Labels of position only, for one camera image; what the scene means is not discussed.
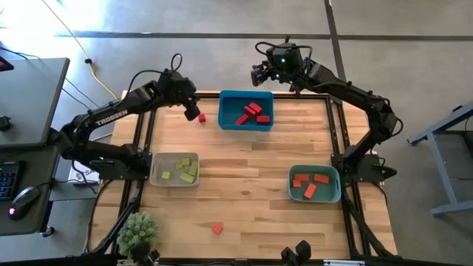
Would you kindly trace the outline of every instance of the small red cube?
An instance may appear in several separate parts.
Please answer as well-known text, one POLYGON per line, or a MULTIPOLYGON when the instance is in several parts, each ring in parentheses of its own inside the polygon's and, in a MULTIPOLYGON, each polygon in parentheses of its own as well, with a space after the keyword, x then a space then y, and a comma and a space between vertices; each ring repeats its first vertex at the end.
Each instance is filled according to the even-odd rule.
POLYGON ((251 102, 250 104, 248 104, 248 106, 256 112, 256 115, 261 114, 261 111, 263 110, 261 107, 259 107, 259 105, 254 102, 251 102))
POLYGON ((317 188, 316 185, 314 185, 312 183, 309 184, 307 186, 307 189, 304 192, 304 198, 306 198, 308 200, 312 199, 313 193, 316 192, 316 188, 317 188))
POLYGON ((256 116, 256 111, 248 106, 243 107, 243 110, 245 111, 245 114, 249 116, 256 116))
POLYGON ((293 188, 301 188, 302 182, 301 180, 293 180, 293 188))
POLYGON ((271 122, 271 118, 267 115, 260 115, 259 117, 256 118, 256 122, 269 125, 269 123, 271 122))
POLYGON ((294 174, 294 180, 307 182, 309 181, 309 174, 294 174))
POLYGON ((201 123, 205 122, 205 115, 204 114, 199 115, 199 122, 201 122, 201 123))
POLYGON ((314 180, 315 182, 324 183, 324 184, 328 184, 328 183, 329 183, 329 178, 328 178, 328 176, 323 175, 323 174, 315 174, 315 175, 313 176, 313 180, 314 180))
POLYGON ((212 231, 216 234, 222 233, 223 227, 221 225, 214 225, 212 231))
POLYGON ((235 122, 235 125, 242 125, 243 123, 248 120, 249 116, 247 114, 242 115, 238 120, 235 122))

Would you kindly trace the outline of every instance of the paper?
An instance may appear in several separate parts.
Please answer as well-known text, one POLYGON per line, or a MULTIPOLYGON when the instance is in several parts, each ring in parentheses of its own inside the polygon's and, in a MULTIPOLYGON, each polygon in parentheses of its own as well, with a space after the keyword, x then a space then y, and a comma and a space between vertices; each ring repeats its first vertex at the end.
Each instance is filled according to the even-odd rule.
MULTIPOLYGON (((79 162, 74 162, 74 166, 81 172, 84 173, 84 175, 87 178, 87 182, 90 183, 98 183, 98 172, 91 170, 90 168, 83 166, 79 162)), ((76 170, 72 169, 69 172, 69 179, 68 180, 79 180, 80 182, 77 181, 71 181, 70 183, 82 183, 84 180, 82 179, 82 175, 77 172, 76 170)))

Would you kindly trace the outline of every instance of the concrete floor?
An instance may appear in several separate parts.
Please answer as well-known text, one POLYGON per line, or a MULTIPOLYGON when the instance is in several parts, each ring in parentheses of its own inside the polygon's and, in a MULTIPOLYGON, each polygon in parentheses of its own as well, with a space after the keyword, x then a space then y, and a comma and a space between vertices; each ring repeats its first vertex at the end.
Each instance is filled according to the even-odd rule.
MULTIPOLYGON (((68 57, 68 78, 97 103, 111 96, 90 76, 72 38, 53 38, 61 24, 40 1, 0 1, 1 44, 41 57, 68 57)), ((153 33, 300 33, 329 34, 323 0, 159 0, 47 1, 73 30, 153 33), (89 14, 85 20, 84 12, 89 14)), ((338 34, 472 35, 469 0, 332 0, 338 34)), ((137 71, 169 66, 184 55, 181 73, 199 89, 253 89, 249 72, 262 57, 258 39, 80 38, 98 65, 98 75, 116 94, 137 71)), ((267 40, 277 43, 279 40, 267 40)), ((336 69, 332 41, 296 40, 314 47, 313 59, 336 69)), ((409 259, 473 265, 473 212, 433 218, 430 208, 447 203, 440 175, 425 143, 409 147, 411 136, 472 100, 473 49, 468 41, 340 41, 347 78, 392 102, 405 123, 397 137, 377 146, 398 175, 386 181, 389 214, 400 255, 409 259)), ((14 55, 0 53, 5 58, 14 55)), ((137 84, 155 78, 144 75, 137 84)), ((80 99, 68 84, 64 85, 80 99)), ((258 89, 287 90, 266 83, 258 89)), ((62 94, 53 126, 60 127, 86 110, 62 94)), ((110 132, 112 127, 94 132, 110 132)), ((68 174, 61 163, 58 178, 68 174)), ((473 182, 455 183, 459 197, 471 198, 473 182)), ((78 255, 84 246, 92 201, 57 202, 50 224, 58 232, 0 237, 0 262, 78 255)))

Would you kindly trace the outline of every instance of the green block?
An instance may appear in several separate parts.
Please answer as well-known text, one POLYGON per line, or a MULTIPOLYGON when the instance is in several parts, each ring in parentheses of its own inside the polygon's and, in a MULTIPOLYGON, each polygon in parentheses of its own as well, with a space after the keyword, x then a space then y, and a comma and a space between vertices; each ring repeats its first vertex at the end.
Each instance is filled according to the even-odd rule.
POLYGON ((191 159, 183 158, 183 166, 189 166, 189 165, 191 165, 191 159))
POLYGON ((171 173, 170 172, 163 172, 163 174, 161 175, 161 178, 163 179, 169 179, 169 177, 171 177, 171 173))
POLYGON ((195 176, 197 174, 197 162, 192 162, 191 169, 189 170, 189 174, 195 176))
POLYGON ((187 173, 182 173, 180 175, 180 179, 186 181, 187 183, 192 183, 194 181, 194 177, 187 173))

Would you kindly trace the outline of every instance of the wooden tabletop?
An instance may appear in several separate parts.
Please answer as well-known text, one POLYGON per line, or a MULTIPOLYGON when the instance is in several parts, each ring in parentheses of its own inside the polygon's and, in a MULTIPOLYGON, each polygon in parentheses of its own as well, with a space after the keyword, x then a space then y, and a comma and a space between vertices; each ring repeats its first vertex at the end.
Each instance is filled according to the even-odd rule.
MULTIPOLYGON (((287 194, 292 165, 330 165, 333 151, 325 102, 275 99, 270 132, 221 130, 219 100, 202 99, 198 106, 205 124, 188 122, 183 107, 157 112, 151 151, 193 151, 200 156, 196 188, 145 184, 140 211, 160 224, 156 248, 161 256, 280 259, 283 248, 294 249, 305 239, 313 259, 349 258, 341 203, 299 203, 287 194), (211 230, 215 224, 223 226, 220 235, 211 230)), ((349 104, 344 110, 350 141, 356 143, 368 130, 366 116, 349 104)), ((118 120, 112 144, 131 143, 136 120, 137 115, 118 120)), ((338 119, 336 125, 341 136, 338 119)), ((123 182, 114 181, 103 191, 93 221, 92 248, 115 223, 122 189, 123 182)), ((360 193, 367 224, 396 253, 383 194, 369 183, 360 184, 360 193)), ((355 238, 361 251, 356 226, 355 238)))

